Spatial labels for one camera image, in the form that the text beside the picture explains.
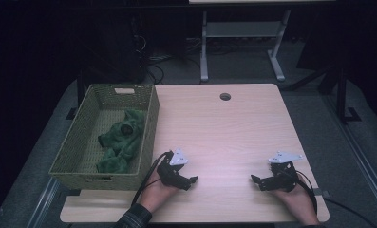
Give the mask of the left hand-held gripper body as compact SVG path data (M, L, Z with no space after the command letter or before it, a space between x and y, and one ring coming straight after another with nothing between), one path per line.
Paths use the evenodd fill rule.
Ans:
M166 186L176 187L180 184L188 184L187 178L183 177L179 171L188 162L180 149L175 152L165 153L164 159L157 168L161 182Z

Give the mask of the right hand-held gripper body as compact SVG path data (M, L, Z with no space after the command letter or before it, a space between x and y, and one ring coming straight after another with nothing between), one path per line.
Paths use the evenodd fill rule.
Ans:
M271 171L273 173L269 189L281 189L285 192L292 191L296 185L297 179L293 162L302 159L302 155L282 151L278 151L274 157L269 158Z

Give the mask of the green plush garment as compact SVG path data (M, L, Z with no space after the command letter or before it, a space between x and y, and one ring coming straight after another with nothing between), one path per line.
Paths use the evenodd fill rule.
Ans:
M126 109L122 121L114 123L108 132L98 137L105 148L96 167L99 173L126 174L129 163L138 154L144 130L145 115L142 111Z

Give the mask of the green woven basket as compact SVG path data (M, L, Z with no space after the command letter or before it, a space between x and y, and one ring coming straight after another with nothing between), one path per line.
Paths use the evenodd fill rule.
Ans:
M70 189L136 191L152 165L160 103L153 85L91 85L49 174ZM127 109L144 115L141 143L124 174L100 173L106 149L98 137L124 119Z

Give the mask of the person's left hand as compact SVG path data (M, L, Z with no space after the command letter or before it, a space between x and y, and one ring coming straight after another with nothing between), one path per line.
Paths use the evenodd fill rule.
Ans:
M160 181L160 176L154 172L141 193L139 204L154 214L164 203L179 191L173 186L166 186Z

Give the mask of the person's right hand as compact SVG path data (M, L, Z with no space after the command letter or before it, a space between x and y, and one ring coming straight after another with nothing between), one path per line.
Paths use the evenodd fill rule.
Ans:
M321 225L307 191L297 184L291 192L273 190L272 194L286 206L302 226Z

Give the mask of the grey tape tab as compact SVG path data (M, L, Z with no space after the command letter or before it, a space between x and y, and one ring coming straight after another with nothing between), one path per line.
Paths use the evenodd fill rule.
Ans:
M315 196L322 196L324 198L330 198L330 193L328 190L323 190L320 188L313 188L312 190Z

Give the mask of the black metal stand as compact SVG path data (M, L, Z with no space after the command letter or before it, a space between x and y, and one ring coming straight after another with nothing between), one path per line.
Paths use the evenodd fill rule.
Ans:
M360 122L361 118L353 107L346 107L347 74L345 69L337 64L328 64L300 81L281 88L281 91L295 91L317 78L322 77L317 90L322 95L329 95L336 89L335 113L342 124Z

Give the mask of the dark cabinet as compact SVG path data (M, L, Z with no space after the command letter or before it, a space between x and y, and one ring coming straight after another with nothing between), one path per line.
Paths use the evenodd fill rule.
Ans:
M91 62L92 84L140 84L144 76L140 64L131 17L103 12L86 20L83 39Z

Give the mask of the white metal table frame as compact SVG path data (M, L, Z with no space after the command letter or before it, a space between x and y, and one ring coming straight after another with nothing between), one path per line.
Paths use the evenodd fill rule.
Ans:
M200 80L209 81L207 42L210 38L274 38L274 46L267 54L276 80L284 82L286 77L278 61L278 52L292 11L296 7L332 1L334 0L188 0L190 7L199 7L202 12ZM257 19L216 22L209 18L211 10L246 10L252 16L257 16Z

